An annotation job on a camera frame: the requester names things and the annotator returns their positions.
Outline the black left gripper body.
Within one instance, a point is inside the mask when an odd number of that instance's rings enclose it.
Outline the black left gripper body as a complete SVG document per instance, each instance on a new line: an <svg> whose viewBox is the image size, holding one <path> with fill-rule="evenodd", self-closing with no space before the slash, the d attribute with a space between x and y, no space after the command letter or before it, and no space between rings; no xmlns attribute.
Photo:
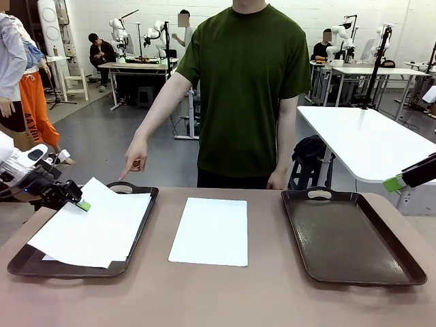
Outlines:
<svg viewBox="0 0 436 327"><path fill-rule="evenodd" d="M46 198L64 198L65 185L59 182L61 171L52 169L50 172L45 169L34 169L20 182L20 194L30 196L30 203L36 208L45 206Z"/></svg>

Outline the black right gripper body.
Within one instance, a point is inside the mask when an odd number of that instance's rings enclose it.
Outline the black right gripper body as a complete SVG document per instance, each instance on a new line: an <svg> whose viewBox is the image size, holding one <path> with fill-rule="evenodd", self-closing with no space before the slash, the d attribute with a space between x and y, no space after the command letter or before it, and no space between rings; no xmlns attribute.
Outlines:
<svg viewBox="0 0 436 327"><path fill-rule="evenodd" d="M435 180L435 155L415 163L401 171L403 181L407 186L417 187Z"/></svg>

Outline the person right hand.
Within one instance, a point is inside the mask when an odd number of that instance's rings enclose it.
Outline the person right hand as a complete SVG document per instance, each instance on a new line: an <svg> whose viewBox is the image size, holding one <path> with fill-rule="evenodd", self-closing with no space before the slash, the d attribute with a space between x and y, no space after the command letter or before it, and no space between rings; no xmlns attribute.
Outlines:
<svg viewBox="0 0 436 327"><path fill-rule="evenodd" d="M143 172L147 160L147 141L135 137L125 154L125 167L119 177L122 181L130 172Z"/></svg>

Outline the person left hand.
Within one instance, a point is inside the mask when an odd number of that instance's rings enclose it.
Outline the person left hand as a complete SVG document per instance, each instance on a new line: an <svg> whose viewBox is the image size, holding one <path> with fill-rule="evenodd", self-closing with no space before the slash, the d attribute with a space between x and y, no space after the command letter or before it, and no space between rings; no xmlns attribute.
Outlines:
<svg viewBox="0 0 436 327"><path fill-rule="evenodd" d="M273 171L268 179L266 188L272 190L287 189L287 170L276 169Z"/></svg>

